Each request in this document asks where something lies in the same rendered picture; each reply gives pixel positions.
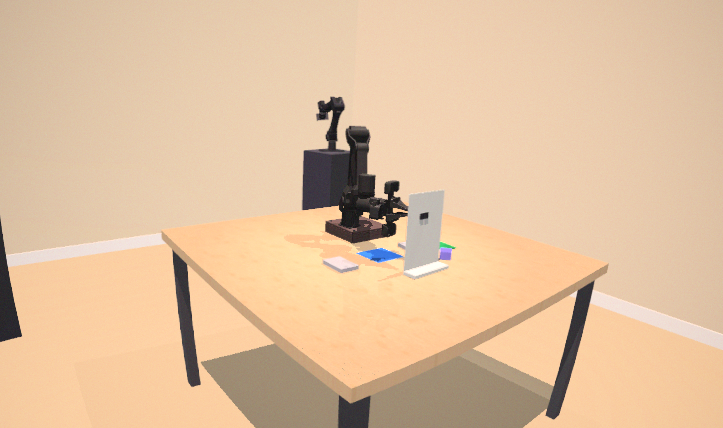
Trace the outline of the blue flat square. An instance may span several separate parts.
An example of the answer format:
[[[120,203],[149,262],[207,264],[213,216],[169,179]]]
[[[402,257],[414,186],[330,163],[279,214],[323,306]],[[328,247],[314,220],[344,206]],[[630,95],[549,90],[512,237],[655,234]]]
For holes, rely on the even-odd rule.
[[[366,257],[366,258],[368,258],[368,259],[370,259],[370,260],[372,260],[372,261],[375,261],[375,262],[377,262],[377,263],[381,263],[381,262],[386,262],[386,261],[390,261],[390,260],[394,260],[394,259],[403,258],[403,256],[398,255],[398,254],[396,254],[396,253],[393,253],[393,252],[388,251],[388,250],[383,249],[383,248],[374,249],[374,250],[369,250],[369,251],[364,251],[364,252],[360,252],[360,253],[357,253],[357,254],[359,254],[359,255],[361,255],[361,256],[363,256],[363,257]]]

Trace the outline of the purple block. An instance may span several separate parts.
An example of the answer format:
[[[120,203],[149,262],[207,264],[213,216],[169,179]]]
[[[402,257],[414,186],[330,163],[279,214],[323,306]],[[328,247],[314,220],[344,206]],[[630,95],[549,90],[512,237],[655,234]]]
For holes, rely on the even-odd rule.
[[[451,256],[452,256],[452,248],[441,247],[439,259],[451,261]]]

